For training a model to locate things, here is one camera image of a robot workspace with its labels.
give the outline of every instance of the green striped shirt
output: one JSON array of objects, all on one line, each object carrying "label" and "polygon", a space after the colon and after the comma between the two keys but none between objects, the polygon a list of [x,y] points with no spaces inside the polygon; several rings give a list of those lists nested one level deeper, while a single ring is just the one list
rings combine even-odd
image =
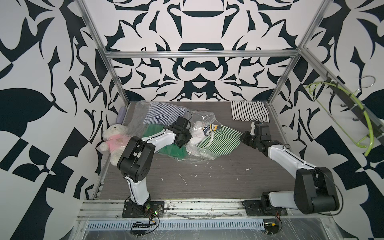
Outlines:
[{"label": "green striped shirt", "polygon": [[210,132],[210,135],[196,146],[219,155],[227,155],[239,146],[240,136],[241,132],[222,125],[219,130]]}]

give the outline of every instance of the green cloth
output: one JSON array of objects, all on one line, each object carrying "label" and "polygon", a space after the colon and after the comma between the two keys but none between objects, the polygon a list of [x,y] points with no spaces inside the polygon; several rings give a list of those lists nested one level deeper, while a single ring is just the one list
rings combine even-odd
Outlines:
[{"label": "green cloth", "polygon": [[[149,136],[152,136],[153,134],[161,132],[163,128],[164,128],[163,125],[149,124],[143,134],[143,137],[149,137]],[[157,152],[161,154],[166,154],[171,157],[176,157],[176,158],[185,158],[186,156],[188,156],[185,146],[182,146],[181,148],[179,148],[176,146],[176,144],[167,145],[162,149],[158,150]]]}]

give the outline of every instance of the black and white striped towel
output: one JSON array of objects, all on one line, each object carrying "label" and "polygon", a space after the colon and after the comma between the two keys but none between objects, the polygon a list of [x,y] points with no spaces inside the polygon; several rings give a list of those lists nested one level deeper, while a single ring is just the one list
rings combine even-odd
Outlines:
[{"label": "black and white striped towel", "polygon": [[170,103],[152,102],[149,105],[144,124],[170,125],[177,120],[178,116],[184,116],[187,109]]},{"label": "black and white striped towel", "polygon": [[269,122],[268,110],[263,102],[232,101],[232,119]]}]

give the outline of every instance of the white debris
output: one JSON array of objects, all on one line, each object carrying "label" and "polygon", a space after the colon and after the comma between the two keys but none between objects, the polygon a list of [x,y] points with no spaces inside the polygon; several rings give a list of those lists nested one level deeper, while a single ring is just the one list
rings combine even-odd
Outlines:
[{"label": "white debris", "polygon": [[187,184],[187,182],[184,180],[184,178],[183,177],[181,177],[182,179],[183,179],[183,181],[185,182],[185,184],[187,185],[187,187],[188,187],[188,184]]}]

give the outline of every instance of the striped shirt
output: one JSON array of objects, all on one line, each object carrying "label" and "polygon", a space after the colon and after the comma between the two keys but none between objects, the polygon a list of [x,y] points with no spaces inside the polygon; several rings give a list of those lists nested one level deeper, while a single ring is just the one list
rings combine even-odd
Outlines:
[{"label": "striped shirt", "polygon": [[187,109],[170,103],[151,102],[144,124],[170,125],[178,116],[184,116]]},{"label": "striped shirt", "polygon": [[218,155],[226,155],[239,146],[240,136],[241,132],[222,125],[219,130],[211,131],[210,135],[205,137],[196,146]]},{"label": "striped shirt", "polygon": [[232,101],[232,119],[269,122],[268,110],[263,102]]}]

